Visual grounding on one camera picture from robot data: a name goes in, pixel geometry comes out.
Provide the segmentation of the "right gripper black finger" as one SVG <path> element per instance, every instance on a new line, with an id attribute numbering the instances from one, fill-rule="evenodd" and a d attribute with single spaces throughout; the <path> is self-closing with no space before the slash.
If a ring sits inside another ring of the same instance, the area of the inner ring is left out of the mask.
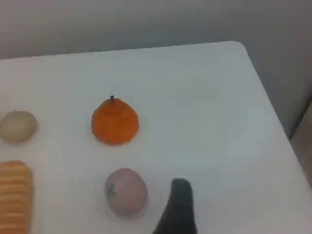
<path id="1" fill-rule="evenodd" d="M 197 234 L 193 190 L 188 180 L 172 180 L 167 205 L 153 233 Z"/>

